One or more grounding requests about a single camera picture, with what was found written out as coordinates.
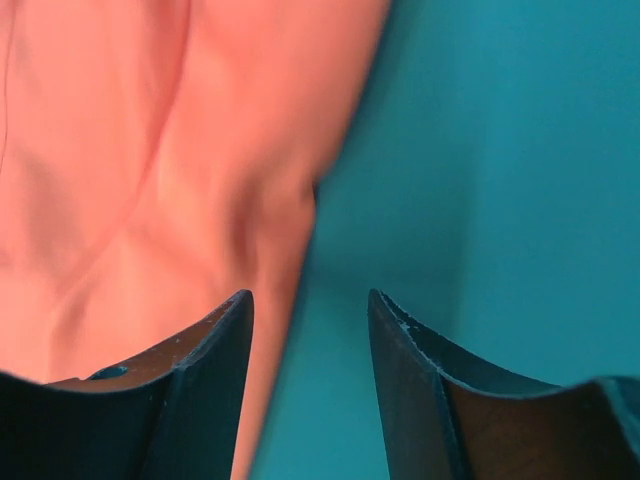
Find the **orange t-shirt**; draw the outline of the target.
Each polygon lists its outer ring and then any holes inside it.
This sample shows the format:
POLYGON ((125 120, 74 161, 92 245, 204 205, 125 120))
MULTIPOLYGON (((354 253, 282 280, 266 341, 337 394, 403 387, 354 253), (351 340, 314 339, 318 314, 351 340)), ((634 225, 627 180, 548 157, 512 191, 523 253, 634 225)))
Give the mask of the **orange t-shirt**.
POLYGON ((248 477, 315 220, 386 1, 5 1, 1 367, 131 357, 240 289, 248 477))

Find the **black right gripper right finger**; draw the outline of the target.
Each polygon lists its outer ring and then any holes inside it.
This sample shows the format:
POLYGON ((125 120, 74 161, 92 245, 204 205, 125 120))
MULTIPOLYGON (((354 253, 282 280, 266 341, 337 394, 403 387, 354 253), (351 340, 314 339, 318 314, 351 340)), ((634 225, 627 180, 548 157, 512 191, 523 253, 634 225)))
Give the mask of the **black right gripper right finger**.
POLYGON ((511 372, 421 324, 381 291, 368 325, 393 479, 635 479, 639 381, 560 387, 511 372))

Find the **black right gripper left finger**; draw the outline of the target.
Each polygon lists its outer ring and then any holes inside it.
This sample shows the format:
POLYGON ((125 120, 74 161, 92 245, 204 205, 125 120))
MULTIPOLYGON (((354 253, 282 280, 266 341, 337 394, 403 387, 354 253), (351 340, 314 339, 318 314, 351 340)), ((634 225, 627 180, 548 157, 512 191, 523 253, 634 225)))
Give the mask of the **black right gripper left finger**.
POLYGON ((242 290, 88 378, 1 377, 5 479, 226 479, 253 331, 242 290))

